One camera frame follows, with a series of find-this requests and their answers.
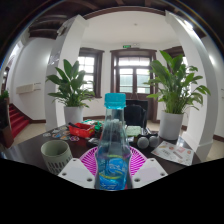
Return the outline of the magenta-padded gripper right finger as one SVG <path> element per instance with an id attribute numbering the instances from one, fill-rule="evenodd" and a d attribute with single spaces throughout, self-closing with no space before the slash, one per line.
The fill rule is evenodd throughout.
<path id="1" fill-rule="evenodd" d="M 133 188 L 143 187 L 167 176 L 167 172 L 155 158 L 147 158 L 134 147 L 130 151 L 129 174 Z"/>

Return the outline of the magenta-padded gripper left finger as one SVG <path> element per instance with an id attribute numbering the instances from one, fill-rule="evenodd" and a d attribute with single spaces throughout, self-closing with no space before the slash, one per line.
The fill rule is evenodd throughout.
<path id="1" fill-rule="evenodd" d="M 94 147 L 80 158 L 71 159 L 58 176 L 78 186 L 93 189 L 97 174 L 96 151 Z"/>

